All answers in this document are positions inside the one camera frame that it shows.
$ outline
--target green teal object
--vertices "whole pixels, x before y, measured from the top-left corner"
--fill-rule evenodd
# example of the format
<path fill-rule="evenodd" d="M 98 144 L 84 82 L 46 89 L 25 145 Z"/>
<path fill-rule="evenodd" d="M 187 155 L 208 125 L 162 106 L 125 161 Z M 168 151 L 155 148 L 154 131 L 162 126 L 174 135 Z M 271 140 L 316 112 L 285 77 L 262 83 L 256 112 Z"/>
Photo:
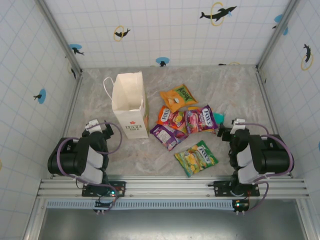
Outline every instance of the green teal object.
<path fill-rule="evenodd" d="M 213 117 L 214 117 L 216 124 L 223 124 L 224 123 L 225 115 L 214 112 Z"/>

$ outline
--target paper bag handle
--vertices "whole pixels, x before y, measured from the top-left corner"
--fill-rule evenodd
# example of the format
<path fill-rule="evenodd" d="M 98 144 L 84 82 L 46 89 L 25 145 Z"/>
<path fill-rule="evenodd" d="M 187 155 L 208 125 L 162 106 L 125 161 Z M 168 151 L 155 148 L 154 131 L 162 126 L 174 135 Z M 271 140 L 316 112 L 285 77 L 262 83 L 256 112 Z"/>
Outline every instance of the paper bag handle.
<path fill-rule="evenodd" d="M 115 85 L 115 83 L 114 83 L 113 79 L 112 79 L 110 76 L 106 77 L 106 78 L 103 80 L 104 90 L 105 90 L 106 94 L 109 96 L 109 98 L 110 98 L 111 101 L 112 101 L 112 97 L 111 97 L 110 94 L 108 93 L 108 91 L 107 91 L 107 89 L 106 89 L 106 86 L 105 86 L 105 81 L 106 81 L 107 79 L 111 79 L 111 82 L 112 82 L 112 85 L 113 85 L 113 86 Z"/>

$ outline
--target white paper bag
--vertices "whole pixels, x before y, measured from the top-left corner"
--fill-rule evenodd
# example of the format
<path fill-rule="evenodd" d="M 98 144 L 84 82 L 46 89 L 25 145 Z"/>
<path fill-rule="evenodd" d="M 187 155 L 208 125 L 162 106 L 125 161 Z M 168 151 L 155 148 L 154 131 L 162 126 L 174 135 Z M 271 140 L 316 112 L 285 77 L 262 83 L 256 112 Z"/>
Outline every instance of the white paper bag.
<path fill-rule="evenodd" d="M 105 81 L 111 79 L 112 97 L 105 87 Z M 123 73 L 103 81 L 103 87 L 112 100 L 112 111 L 118 119 L 128 139 L 148 138 L 149 106 L 145 93 L 142 73 Z"/>

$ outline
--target grid pattern wall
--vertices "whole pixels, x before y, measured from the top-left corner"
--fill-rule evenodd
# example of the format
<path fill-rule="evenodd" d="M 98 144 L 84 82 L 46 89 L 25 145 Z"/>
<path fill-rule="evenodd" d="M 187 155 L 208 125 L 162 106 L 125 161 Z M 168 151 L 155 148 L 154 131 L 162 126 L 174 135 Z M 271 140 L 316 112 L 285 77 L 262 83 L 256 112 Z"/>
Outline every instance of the grid pattern wall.
<path fill-rule="evenodd" d="M 294 176 L 305 178 L 319 220 L 320 1 L 302 0 L 288 29 L 262 73 L 281 137 L 295 158 Z"/>
<path fill-rule="evenodd" d="M 22 238 L 48 175 L 76 82 L 67 66 L 34 0 L 0 1 L 0 239 Z"/>
<path fill-rule="evenodd" d="M 289 0 L 46 2 L 81 67 L 102 68 L 257 64 Z"/>

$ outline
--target green candy bag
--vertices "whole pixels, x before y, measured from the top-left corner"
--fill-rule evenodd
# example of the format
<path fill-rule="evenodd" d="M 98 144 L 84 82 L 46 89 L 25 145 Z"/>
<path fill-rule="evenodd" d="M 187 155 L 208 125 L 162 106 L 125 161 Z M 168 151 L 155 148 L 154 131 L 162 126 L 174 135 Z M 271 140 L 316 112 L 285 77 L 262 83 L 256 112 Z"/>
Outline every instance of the green candy bag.
<path fill-rule="evenodd" d="M 188 177 L 219 162 L 203 140 L 187 151 L 174 154 L 174 157 L 179 161 Z"/>

